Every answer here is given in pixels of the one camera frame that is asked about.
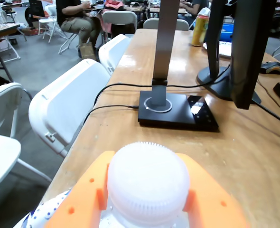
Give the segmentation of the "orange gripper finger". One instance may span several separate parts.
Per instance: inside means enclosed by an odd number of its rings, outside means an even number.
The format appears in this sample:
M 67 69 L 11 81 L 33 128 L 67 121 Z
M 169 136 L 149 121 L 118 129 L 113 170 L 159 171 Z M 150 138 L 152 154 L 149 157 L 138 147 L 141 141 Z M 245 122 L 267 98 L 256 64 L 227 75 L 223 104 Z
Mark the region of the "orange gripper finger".
M 45 224 L 46 228 L 97 228 L 107 207 L 107 177 L 114 151 L 103 152 Z
M 191 228 L 247 228 L 248 222 L 238 202 L 196 161 L 177 154 L 185 163 L 190 188 L 183 211 Z

